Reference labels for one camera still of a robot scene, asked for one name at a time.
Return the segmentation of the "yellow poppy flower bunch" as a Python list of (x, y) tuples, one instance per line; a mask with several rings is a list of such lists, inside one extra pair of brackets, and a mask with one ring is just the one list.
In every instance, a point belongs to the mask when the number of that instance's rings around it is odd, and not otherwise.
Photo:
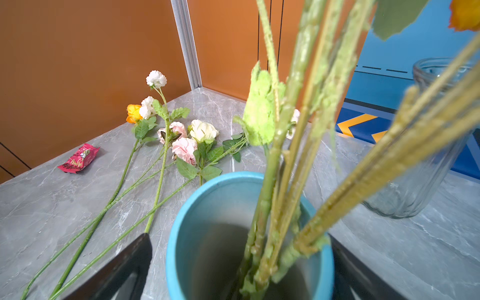
[(396, 118), (375, 147), (314, 215), (324, 233), (361, 201), (439, 151), (480, 121), (480, 68), (475, 66), (444, 96), (439, 92), (480, 48), (475, 37), (426, 91), (411, 86)]

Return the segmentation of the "blue ceramic cylinder vase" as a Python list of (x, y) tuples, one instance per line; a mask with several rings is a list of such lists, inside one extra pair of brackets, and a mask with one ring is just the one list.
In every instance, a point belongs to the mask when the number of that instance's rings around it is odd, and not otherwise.
[[(166, 278), (173, 300), (223, 300), (243, 258), (263, 184), (259, 172), (232, 172), (197, 189), (177, 214), (167, 244)], [(267, 300), (330, 300), (335, 264), (331, 246), (299, 259)]]

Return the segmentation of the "clear ribbed glass vase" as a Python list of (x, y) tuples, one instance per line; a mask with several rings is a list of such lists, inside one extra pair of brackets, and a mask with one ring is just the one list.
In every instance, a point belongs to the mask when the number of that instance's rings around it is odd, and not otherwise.
[[(420, 93), (427, 90), (436, 78), (445, 71), (452, 60), (453, 58), (447, 57), (427, 58), (414, 63), (412, 74)], [(451, 81), (439, 92), (435, 101), (453, 88), (464, 75), (470, 72), (475, 64), (476, 62), (471, 59), (459, 67)], [(382, 190), (362, 204), (378, 215), (392, 219), (416, 216), (428, 205), (442, 180), (460, 155), (461, 146), (465, 147), (468, 139), (468, 135), (465, 134), (462, 138), (447, 145), (435, 155), (409, 169), (402, 176), (388, 182)]]

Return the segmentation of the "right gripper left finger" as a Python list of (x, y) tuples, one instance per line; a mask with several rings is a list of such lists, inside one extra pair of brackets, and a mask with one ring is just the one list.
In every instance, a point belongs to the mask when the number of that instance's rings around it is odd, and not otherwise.
[(148, 276), (153, 248), (150, 235), (141, 234), (67, 300), (139, 300)]

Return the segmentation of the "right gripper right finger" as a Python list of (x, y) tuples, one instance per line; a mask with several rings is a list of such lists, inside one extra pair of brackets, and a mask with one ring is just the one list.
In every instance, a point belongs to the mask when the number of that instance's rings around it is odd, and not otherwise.
[(403, 300), (405, 297), (381, 279), (333, 236), (334, 300)]

